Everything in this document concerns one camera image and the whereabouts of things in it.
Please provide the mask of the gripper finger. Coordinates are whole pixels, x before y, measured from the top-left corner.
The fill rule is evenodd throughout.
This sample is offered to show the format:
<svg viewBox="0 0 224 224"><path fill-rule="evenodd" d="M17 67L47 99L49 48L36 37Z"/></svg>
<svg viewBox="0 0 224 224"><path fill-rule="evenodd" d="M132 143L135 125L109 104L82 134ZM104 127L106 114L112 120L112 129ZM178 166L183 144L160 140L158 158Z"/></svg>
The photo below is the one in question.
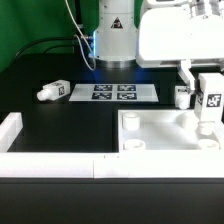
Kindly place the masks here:
<svg viewBox="0 0 224 224"><path fill-rule="evenodd" d="M187 92L193 94L195 92L195 78L190 71L191 61L181 60L178 64L178 74L187 87Z"/></svg>

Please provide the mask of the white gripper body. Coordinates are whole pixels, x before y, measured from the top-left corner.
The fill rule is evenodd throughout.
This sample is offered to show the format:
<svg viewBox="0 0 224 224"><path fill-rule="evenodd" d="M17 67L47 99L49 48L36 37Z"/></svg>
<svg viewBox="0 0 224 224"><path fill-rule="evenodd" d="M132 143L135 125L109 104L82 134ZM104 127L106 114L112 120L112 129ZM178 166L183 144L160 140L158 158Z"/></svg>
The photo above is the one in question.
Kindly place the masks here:
<svg viewBox="0 0 224 224"><path fill-rule="evenodd" d="M191 17L182 7L154 8L144 13L138 30L136 61L143 68L211 64L224 59L224 19Z"/></svg>

